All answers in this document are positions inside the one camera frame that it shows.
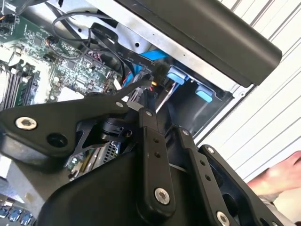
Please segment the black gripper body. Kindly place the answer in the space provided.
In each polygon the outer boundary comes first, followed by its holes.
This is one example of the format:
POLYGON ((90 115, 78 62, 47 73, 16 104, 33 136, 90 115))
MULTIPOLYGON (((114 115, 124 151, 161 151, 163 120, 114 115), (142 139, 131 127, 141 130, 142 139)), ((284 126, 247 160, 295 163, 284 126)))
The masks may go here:
POLYGON ((137 210, 137 157, 128 153, 57 189, 43 205, 38 226, 209 226, 189 175, 170 166, 176 210, 165 222, 137 210))

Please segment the person's hand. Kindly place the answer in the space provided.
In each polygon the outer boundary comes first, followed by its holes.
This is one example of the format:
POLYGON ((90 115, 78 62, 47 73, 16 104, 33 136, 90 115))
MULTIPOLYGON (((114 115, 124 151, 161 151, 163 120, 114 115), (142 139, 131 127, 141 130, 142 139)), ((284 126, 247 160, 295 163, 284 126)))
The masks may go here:
POLYGON ((247 184, 258 196, 276 194, 283 191, 300 188, 300 150, 294 152, 285 160, 266 169, 247 184))

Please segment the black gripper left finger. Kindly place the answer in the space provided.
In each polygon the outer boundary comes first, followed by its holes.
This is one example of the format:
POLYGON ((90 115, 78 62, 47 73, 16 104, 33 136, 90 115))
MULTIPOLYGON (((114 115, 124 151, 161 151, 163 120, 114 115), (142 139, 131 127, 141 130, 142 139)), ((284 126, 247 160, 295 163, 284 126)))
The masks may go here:
POLYGON ((38 217, 48 198, 68 180, 74 155, 111 141, 128 145, 137 157, 136 206, 142 218, 170 218, 175 197, 165 138, 158 131, 154 103, 122 98, 144 81, 115 95, 10 108, 0 113, 0 152, 11 159, 8 181, 38 217))

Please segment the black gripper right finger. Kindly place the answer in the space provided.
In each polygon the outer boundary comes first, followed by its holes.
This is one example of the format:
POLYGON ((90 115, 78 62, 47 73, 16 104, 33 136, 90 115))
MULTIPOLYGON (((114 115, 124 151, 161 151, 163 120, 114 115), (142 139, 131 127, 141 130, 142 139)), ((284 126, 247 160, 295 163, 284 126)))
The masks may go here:
POLYGON ((193 180, 206 226, 281 226, 280 219, 210 145, 197 148, 191 134, 177 128, 178 156, 193 180))

